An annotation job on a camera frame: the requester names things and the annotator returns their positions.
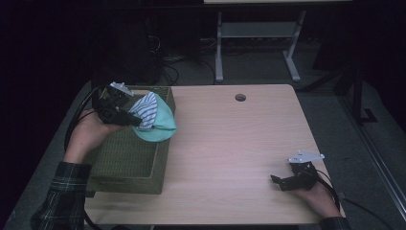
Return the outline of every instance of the floor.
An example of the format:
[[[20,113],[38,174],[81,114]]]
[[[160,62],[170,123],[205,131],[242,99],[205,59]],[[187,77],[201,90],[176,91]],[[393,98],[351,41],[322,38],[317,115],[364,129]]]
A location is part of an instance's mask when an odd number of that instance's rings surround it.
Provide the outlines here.
[[[221,84],[291,84],[302,88],[328,74],[312,70],[312,63],[320,44],[317,41],[302,41],[294,55],[302,81],[294,83],[282,58],[286,42],[270,41],[272,46],[258,49],[250,43],[246,50],[231,50],[223,58],[224,82]],[[166,76],[157,84],[168,85],[205,85],[214,83],[214,55],[202,56],[201,61],[179,61],[166,67]],[[398,127],[391,115],[382,105],[379,96],[367,83],[364,83],[363,107],[369,108],[378,123],[359,126],[348,113],[351,94],[338,97],[333,93],[337,80],[331,80],[315,90],[298,93],[297,96],[312,130],[321,153],[326,156],[325,163],[336,190],[389,222],[393,229],[406,229],[405,217],[399,212],[394,195],[388,190],[379,167],[373,162],[371,151],[379,152],[386,166],[394,176],[399,188],[406,189],[404,175],[406,168],[406,135]],[[65,129],[72,118],[73,111],[80,100],[90,90],[90,83],[83,86],[66,118],[60,125],[53,141],[50,143],[32,180],[16,205],[6,225],[7,230],[29,229],[29,217],[39,206],[45,196],[57,162],[63,155],[63,138]],[[366,145],[365,135],[373,143]],[[387,229],[379,220],[346,201],[342,205],[353,229]],[[300,226],[300,229],[317,229],[318,226]]]

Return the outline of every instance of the plaid shirt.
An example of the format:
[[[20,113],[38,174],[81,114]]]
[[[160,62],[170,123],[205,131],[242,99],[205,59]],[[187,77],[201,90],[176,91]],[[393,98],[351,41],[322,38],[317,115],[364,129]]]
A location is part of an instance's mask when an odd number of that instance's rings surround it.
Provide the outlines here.
[[[31,219],[32,229],[83,229],[84,201],[91,166],[60,162],[47,198]],[[350,230],[345,218],[325,218],[323,230]]]

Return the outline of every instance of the folded fabric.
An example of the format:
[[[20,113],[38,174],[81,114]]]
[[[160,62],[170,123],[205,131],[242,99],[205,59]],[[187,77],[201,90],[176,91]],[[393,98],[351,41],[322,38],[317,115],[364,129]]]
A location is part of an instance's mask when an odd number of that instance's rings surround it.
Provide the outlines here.
[[[162,98],[153,92],[137,101],[129,110],[143,121],[132,129],[142,139],[161,142],[170,138],[177,129],[172,111]]]

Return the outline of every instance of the person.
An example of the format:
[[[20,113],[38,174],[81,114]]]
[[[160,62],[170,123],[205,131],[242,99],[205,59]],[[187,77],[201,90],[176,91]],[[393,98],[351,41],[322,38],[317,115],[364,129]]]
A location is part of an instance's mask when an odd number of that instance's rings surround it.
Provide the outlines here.
[[[83,164],[86,155],[107,136],[124,126],[104,124],[94,110],[82,112],[72,132],[63,161],[59,162],[46,199],[31,218],[32,229],[83,229],[84,202],[91,166]],[[322,229],[347,230],[350,226],[337,210],[329,191],[320,183],[311,190],[296,190],[323,219]]]

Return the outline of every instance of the green basket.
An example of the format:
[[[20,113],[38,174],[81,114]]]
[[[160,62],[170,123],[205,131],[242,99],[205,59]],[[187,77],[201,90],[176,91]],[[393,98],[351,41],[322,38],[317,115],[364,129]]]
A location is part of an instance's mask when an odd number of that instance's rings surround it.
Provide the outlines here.
[[[140,91],[158,94],[175,112],[170,87],[127,86],[136,95],[128,103],[131,107],[144,96]],[[92,172],[88,192],[131,194],[161,194],[168,159],[169,140],[151,143],[139,138],[132,128],[111,134],[104,143],[86,158]]]

